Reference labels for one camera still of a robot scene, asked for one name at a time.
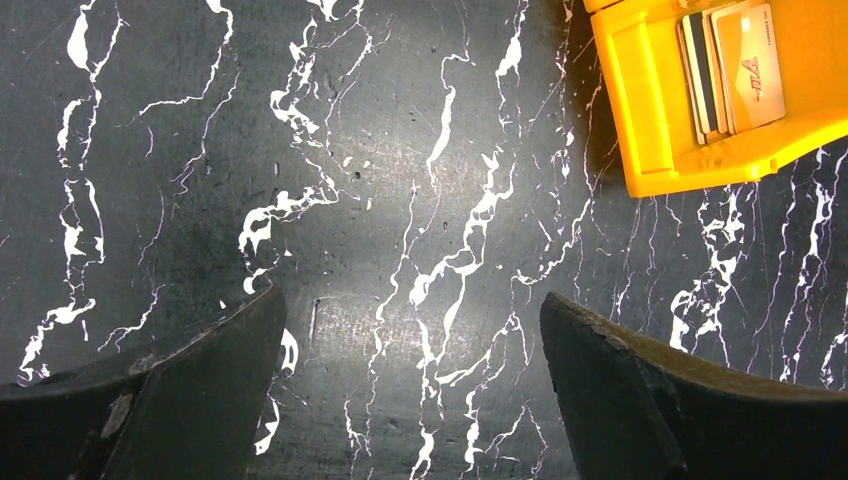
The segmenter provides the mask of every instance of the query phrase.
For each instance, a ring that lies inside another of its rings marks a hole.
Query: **yellow plastic bin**
[[[786,117],[698,145],[677,24],[727,3],[584,0],[633,197],[758,180],[848,135],[848,1],[770,0]]]

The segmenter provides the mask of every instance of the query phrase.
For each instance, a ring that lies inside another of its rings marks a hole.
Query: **logo on card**
[[[760,78],[760,62],[757,57],[749,60],[742,60],[742,66],[751,72],[751,90],[754,91],[754,100],[759,102],[763,96],[763,81]]]

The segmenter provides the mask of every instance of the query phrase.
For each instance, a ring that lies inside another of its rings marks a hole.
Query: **storage bin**
[[[631,196],[758,180],[848,135],[848,2],[770,0],[786,116],[698,144],[677,25],[729,3],[584,0]]]

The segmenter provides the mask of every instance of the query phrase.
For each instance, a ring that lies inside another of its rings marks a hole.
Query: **black object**
[[[541,329],[583,479],[845,478],[848,395],[701,360],[553,293]]]
[[[285,319],[272,287],[193,337],[0,386],[0,478],[243,478]]]

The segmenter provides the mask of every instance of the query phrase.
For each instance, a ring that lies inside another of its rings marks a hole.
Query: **black marble surface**
[[[846,387],[848,142],[627,197],[580,2],[8,0],[0,112],[0,381],[279,283],[250,478],[574,477],[550,290]]]

